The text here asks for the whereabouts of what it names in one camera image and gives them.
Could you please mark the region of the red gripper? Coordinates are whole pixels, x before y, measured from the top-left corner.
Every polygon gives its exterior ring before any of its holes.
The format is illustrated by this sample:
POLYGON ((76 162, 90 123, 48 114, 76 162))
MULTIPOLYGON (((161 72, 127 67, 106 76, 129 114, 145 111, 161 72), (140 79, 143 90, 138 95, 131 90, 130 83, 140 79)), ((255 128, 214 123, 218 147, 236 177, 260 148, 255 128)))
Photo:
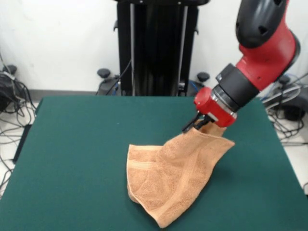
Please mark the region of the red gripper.
POLYGON ((190 130, 201 114, 205 117, 197 122, 197 129, 201 129, 204 125, 212 122, 212 120, 219 127, 229 127, 237 118, 237 114, 228 108, 209 87, 203 87, 197 93, 194 104, 199 113, 196 113, 196 115, 182 128, 182 132, 190 130))

